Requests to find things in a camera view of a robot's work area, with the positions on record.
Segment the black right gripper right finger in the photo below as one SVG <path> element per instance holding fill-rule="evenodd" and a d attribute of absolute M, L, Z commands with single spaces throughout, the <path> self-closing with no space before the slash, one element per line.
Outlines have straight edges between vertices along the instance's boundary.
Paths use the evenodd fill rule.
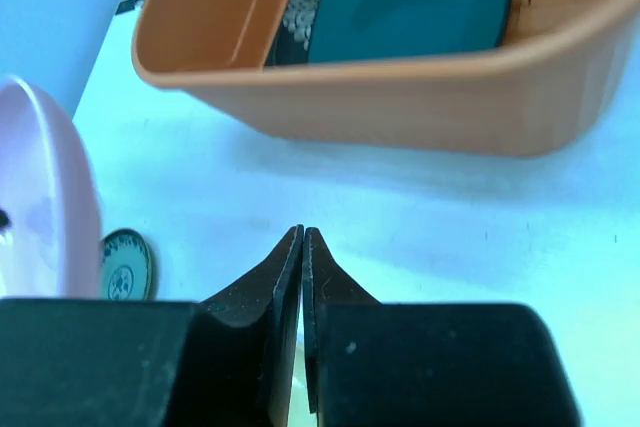
<path fill-rule="evenodd" d="M 518 303 L 383 303 L 305 233 L 304 353 L 321 426 L 577 426 L 553 338 Z"/>

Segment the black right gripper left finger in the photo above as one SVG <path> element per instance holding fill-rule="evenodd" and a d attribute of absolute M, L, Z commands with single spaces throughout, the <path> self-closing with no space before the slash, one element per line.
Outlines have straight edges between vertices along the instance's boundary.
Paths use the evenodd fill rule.
<path fill-rule="evenodd" d="M 202 302 L 1 304 L 5 426 L 283 426 L 304 229 Z"/>

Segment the pink round plate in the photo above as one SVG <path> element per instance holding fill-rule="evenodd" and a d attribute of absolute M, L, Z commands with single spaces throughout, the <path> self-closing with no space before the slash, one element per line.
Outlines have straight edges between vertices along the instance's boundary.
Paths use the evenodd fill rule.
<path fill-rule="evenodd" d="M 38 87 L 2 80 L 2 296 L 97 297 L 100 235 L 91 168 L 71 118 Z"/>

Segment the black square floral plate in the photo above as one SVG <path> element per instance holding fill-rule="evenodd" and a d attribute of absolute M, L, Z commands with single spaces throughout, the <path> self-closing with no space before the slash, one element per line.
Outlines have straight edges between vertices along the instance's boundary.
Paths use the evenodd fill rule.
<path fill-rule="evenodd" d="M 312 30 L 321 0 L 288 0 L 265 67 L 307 64 Z"/>

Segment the teal square plate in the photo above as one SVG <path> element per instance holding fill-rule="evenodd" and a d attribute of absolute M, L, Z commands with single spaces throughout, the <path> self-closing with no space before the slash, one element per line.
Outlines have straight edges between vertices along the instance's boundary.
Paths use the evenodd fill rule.
<path fill-rule="evenodd" d="M 502 42 L 511 0 L 320 0 L 311 64 L 486 51 Z"/>

